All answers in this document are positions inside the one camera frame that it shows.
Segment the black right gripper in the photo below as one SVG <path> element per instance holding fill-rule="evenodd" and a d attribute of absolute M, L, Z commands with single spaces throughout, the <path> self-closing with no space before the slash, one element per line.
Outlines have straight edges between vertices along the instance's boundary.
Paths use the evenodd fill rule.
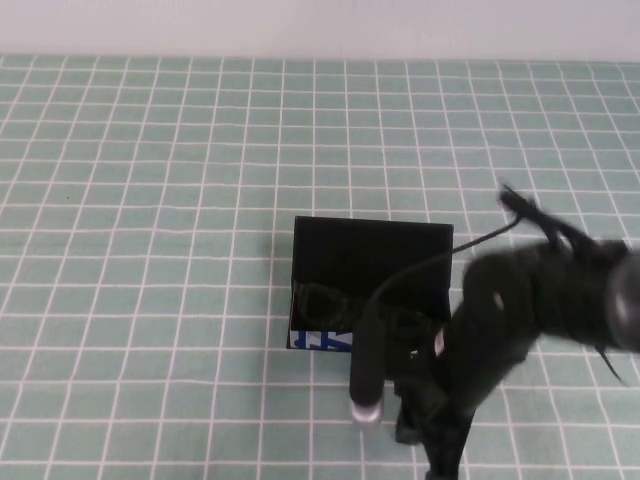
<path fill-rule="evenodd" d="M 430 345 L 392 351 L 394 394 L 400 398 L 397 442 L 421 443 L 429 461 L 429 480 L 458 480 L 463 442 L 458 429 L 469 429 L 473 415 L 453 400 L 451 386 L 438 372 Z"/>

